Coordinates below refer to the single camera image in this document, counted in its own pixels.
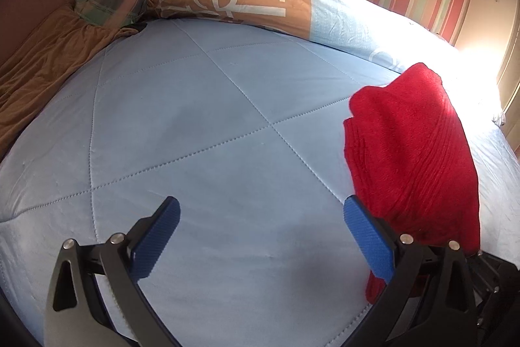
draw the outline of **bed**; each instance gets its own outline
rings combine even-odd
[[[440,55],[430,36],[418,55]],[[520,166],[489,111],[460,95],[445,48],[435,71],[477,168],[482,248],[520,265]],[[402,72],[353,53],[176,19],[95,55],[0,163],[0,287],[28,330],[43,342],[65,239],[104,242],[173,195],[180,224],[140,287],[183,345],[341,345],[370,307],[342,217],[354,193],[343,121],[353,93]]]

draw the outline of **blue textured pad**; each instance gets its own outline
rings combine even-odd
[[[130,274],[134,281],[146,278],[163,252],[180,221],[180,205],[172,198],[150,230],[132,252]]]
[[[374,223],[354,196],[345,200],[343,217],[374,275],[384,279],[388,284],[395,269],[392,248],[374,227]]]

